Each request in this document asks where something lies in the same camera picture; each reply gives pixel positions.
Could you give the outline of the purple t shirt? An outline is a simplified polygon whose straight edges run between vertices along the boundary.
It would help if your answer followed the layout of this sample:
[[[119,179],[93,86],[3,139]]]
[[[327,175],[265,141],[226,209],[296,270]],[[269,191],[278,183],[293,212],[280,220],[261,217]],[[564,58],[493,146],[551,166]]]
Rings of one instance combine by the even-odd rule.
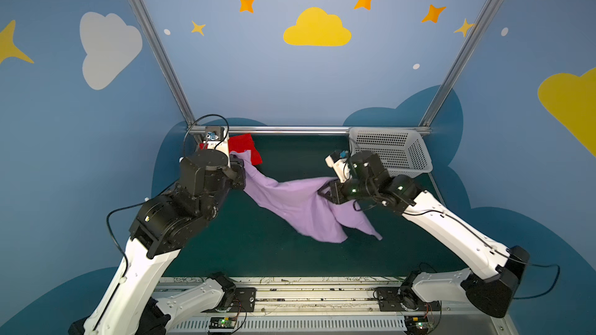
[[[284,219],[298,233],[324,243],[343,243],[345,227],[382,240],[366,214],[356,211],[354,201],[336,205],[318,195],[330,178],[279,182],[262,174],[251,163],[251,152],[235,153],[244,161],[245,193],[257,205]]]

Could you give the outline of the white plastic laundry basket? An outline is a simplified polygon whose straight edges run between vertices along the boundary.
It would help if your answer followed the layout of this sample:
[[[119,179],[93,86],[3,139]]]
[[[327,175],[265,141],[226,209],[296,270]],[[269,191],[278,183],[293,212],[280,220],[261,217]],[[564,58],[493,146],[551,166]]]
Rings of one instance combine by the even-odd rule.
[[[377,154],[391,176],[416,178],[432,172],[433,165],[422,135],[412,129],[354,127],[349,130],[352,154]]]

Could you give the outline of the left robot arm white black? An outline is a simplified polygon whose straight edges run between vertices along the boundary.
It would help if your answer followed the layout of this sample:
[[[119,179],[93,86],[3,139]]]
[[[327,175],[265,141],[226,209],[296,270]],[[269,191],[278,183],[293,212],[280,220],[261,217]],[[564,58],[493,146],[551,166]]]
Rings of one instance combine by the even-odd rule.
[[[191,290],[155,299],[168,266],[214,220],[232,190],[245,188],[245,165],[234,154],[197,150],[180,163],[180,178],[145,201],[130,227],[123,260],[94,312],[70,334],[165,334],[196,313],[232,307],[235,284],[217,273]]]

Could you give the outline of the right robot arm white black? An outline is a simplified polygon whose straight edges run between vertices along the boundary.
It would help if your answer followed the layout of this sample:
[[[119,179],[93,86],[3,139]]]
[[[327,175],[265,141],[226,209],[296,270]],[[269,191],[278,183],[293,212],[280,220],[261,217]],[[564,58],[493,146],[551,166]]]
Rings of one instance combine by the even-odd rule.
[[[466,264],[460,271],[411,272],[397,293],[405,310],[432,302],[468,302],[488,316],[505,317],[529,264],[525,249],[508,248],[474,229],[412,178],[390,175],[372,151],[353,156],[335,151],[325,162],[337,179],[319,188],[318,195],[336,205],[372,201],[420,226]]]

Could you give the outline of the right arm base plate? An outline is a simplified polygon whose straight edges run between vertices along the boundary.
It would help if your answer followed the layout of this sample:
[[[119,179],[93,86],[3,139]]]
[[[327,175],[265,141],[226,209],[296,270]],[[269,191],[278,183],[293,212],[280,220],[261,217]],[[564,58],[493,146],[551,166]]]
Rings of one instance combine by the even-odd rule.
[[[373,291],[381,312],[417,312],[439,311],[439,301],[423,302],[413,291],[398,287],[378,287]]]

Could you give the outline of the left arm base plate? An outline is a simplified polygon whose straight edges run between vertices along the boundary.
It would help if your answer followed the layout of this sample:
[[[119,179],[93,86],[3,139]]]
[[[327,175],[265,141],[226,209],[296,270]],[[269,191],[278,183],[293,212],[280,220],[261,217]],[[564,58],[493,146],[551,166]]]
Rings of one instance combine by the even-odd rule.
[[[225,293],[222,302],[212,310],[205,310],[205,313],[237,313],[240,311],[253,313],[256,304],[255,288],[236,288],[234,294]]]

